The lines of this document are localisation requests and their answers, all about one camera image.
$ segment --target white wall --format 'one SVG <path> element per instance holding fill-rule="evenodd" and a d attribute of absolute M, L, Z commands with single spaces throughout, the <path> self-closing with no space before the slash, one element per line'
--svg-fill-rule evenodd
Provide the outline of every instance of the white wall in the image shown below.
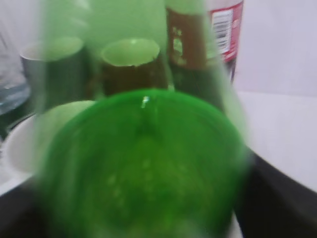
<path fill-rule="evenodd" d="M 1 0 L 0 27 L 17 49 L 38 39 L 41 0 Z"/>
<path fill-rule="evenodd" d="M 236 88 L 317 96 L 316 13 L 316 0 L 245 0 Z"/>

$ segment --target cup rim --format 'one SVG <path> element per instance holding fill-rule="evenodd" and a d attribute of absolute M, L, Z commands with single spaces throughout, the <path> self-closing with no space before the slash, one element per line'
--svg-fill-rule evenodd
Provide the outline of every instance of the cup rim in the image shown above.
<path fill-rule="evenodd" d="M 51 41 L 49 41 L 48 45 L 51 45 L 52 47 L 56 47 L 58 44 L 60 44 L 61 46 L 70 46 L 70 49 L 67 51 L 64 51 L 63 54 L 60 54 L 56 57 L 52 57 L 51 59 L 45 59 L 41 54 L 43 53 L 43 51 L 41 51 L 40 49 L 44 47 L 45 45 L 45 41 L 35 41 L 32 42 L 26 46 L 24 46 L 21 50 L 20 50 L 20 57 L 25 59 L 25 60 L 31 60 L 31 61 L 46 61 L 46 62 L 52 62 L 52 61 L 58 61 L 64 58 L 67 58 L 71 55 L 76 54 L 77 52 L 79 52 L 83 47 L 84 47 L 84 42 L 78 38 L 78 37 L 58 37 L 55 38 Z M 37 50 L 39 51 L 39 55 L 37 55 L 37 57 L 31 57 L 28 55 L 28 51 L 30 50 Z"/>
<path fill-rule="evenodd" d="M 134 49 L 131 48 L 132 45 L 138 47 L 135 52 L 133 52 Z M 120 52 L 122 54 L 123 51 L 128 52 L 128 50 L 130 50 L 131 54 L 143 54 L 136 55 L 133 59 L 126 62 L 120 62 L 120 60 L 113 58 L 115 57 L 115 53 Z M 159 56 L 159 53 L 160 47 L 154 40 L 146 38 L 127 38 L 107 45 L 101 51 L 101 58 L 103 62 L 112 66 L 129 67 L 150 63 Z"/>

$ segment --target brown bottle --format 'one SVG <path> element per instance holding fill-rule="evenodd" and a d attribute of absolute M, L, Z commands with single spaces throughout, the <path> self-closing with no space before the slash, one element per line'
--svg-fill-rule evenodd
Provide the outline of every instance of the brown bottle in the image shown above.
<path fill-rule="evenodd" d="M 168 56 L 176 91 L 224 111 L 217 47 L 203 0 L 167 0 Z"/>

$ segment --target clear plastic bottle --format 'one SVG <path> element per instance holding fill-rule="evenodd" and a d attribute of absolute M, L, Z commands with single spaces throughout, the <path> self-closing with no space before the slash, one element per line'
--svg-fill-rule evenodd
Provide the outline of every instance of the clear plastic bottle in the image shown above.
<path fill-rule="evenodd" d="M 29 85 L 14 54 L 9 36 L 0 24 L 0 115 L 19 107 L 30 96 Z"/>

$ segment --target green bottle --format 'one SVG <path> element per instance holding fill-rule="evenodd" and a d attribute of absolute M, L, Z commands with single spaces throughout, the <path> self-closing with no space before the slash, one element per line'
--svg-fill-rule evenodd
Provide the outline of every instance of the green bottle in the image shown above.
<path fill-rule="evenodd" d="M 148 90 L 97 102 L 57 134 L 39 192 L 71 237 L 221 237 L 247 169 L 216 108 Z"/>
<path fill-rule="evenodd" d="M 171 60 L 166 9 L 180 3 L 45 1 L 41 52 L 58 67 L 46 66 L 42 81 L 60 89 L 40 87 L 36 138 L 49 141 L 44 149 L 37 141 L 37 188 L 54 230 L 72 238 L 225 235 L 248 168 L 243 114 L 216 48 L 212 70 L 204 69 L 210 97 L 208 87 L 199 94 L 176 83 L 178 72 L 180 82 L 194 80 Z M 78 59 L 85 66 L 69 63 Z M 96 102 L 84 106 L 87 99 Z"/>

